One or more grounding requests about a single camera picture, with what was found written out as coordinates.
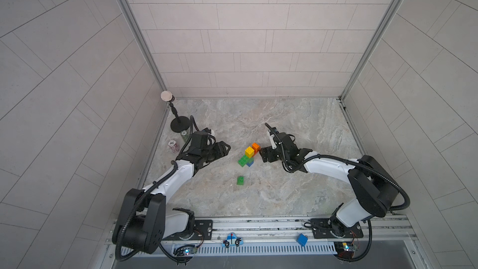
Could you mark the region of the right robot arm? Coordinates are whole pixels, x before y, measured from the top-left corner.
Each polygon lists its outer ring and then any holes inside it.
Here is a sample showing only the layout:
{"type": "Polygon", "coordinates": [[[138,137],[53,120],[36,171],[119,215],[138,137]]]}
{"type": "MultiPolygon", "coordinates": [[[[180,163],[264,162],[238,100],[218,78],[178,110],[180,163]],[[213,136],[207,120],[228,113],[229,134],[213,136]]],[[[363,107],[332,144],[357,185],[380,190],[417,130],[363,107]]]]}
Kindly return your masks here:
{"type": "Polygon", "coordinates": [[[295,137],[268,126],[270,146],[260,149],[265,163],[280,161],[288,173],[303,172],[328,176],[348,183],[355,198],[337,207],[327,219],[312,219],[305,227],[322,238],[355,235],[361,222],[383,218],[390,211],[405,210],[411,200],[406,191],[371,156],[344,159],[298,148],[295,137]]]}

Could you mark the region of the small green lego brick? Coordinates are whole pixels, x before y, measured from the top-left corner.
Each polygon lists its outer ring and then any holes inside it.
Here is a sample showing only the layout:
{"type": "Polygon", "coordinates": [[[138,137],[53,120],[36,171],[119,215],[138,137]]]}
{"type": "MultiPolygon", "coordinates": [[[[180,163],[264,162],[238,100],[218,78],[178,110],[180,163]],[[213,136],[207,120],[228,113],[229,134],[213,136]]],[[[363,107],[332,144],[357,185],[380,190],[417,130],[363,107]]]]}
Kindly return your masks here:
{"type": "Polygon", "coordinates": [[[243,176],[239,176],[237,178],[237,185],[239,186],[243,186],[244,185],[244,182],[245,182],[245,178],[243,176]]]}

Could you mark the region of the orange square lego brick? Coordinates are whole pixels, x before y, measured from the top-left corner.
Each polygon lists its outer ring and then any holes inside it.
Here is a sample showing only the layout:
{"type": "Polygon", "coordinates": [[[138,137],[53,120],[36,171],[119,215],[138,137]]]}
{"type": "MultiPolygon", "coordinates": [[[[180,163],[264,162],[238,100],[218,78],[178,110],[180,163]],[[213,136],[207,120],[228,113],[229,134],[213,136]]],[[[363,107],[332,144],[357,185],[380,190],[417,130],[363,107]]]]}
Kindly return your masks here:
{"type": "Polygon", "coordinates": [[[258,153],[261,149],[261,146],[258,145],[257,143],[253,143],[251,147],[253,148],[255,153],[258,153]]]}

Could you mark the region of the yellow square lego brick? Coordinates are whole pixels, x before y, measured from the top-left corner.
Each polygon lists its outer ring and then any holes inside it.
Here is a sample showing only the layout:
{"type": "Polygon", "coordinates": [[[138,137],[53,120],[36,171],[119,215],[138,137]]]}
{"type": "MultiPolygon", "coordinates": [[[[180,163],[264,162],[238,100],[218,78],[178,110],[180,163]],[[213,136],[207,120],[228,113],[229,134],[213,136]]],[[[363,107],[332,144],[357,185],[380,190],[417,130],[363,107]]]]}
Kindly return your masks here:
{"type": "Polygon", "coordinates": [[[252,158],[252,157],[254,157],[254,155],[255,155],[255,150],[254,150],[251,146],[249,146],[249,147],[245,150],[245,156],[246,156],[247,158],[252,158]]]}

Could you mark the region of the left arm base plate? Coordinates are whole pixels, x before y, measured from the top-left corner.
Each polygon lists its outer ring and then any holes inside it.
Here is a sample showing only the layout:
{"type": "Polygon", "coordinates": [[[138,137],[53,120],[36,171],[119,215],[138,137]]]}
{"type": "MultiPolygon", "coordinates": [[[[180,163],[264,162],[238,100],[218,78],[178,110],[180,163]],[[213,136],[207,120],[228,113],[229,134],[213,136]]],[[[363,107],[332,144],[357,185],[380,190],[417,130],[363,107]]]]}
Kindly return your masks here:
{"type": "Polygon", "coordinates": [[[212,238],[212,220],[195,220],[194,223],[188,223],[183,231],[166,236],[165,241],[200,241],[210,240],[212,238]]]}

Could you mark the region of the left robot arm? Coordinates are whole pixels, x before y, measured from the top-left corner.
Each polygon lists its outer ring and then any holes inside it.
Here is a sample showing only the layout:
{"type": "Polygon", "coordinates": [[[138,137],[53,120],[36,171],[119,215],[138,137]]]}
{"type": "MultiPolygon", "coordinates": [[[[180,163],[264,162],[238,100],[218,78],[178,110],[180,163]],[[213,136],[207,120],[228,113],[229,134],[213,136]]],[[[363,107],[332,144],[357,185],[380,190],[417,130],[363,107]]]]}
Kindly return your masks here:
{"type": "Polygon", "coordinates": [[[112,237],[116,261],[163,250],[162,240],[174,234],[183,239],[193,236],[194,212],[184,208],[167,212],[168,201],[200,169],[227,156],[230,150],[230,145],[217,141],[210,129],[198,129],[191,117],[189,138],[169,170],[152,184],[126,193],[112,237]]]}

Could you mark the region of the long green lego brick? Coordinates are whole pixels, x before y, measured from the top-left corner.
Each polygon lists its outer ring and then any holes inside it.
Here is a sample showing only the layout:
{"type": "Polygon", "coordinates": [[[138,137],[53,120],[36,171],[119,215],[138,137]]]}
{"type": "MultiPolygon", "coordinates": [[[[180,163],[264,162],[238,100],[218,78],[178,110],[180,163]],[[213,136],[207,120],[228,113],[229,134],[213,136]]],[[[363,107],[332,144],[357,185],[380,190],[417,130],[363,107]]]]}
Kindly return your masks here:
{"type": "Polygon", "coordinates": [[[247,158],[245,155],[243,155],[239,160],[238,160],[238,164],[241,166],[241,167],[244,167],[244,166],[247,166],[247,162],[250,160],[250,159],[254,159],[254,157],[252,158],[247,158]]]}

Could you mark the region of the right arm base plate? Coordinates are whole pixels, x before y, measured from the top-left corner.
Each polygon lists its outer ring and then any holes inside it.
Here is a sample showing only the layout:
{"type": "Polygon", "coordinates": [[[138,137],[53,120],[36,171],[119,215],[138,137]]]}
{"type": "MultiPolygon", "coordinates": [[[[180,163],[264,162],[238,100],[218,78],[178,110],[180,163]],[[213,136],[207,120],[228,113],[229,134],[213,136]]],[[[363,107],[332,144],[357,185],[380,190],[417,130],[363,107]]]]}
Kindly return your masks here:
{"type": "Polygon", "coordinates": [[[351,239],[363,238],[363,231],[357,222],[347,227],[337,219],[318,218],[304,223],[306,229],[311,229],[315,239],[351,239]]]}

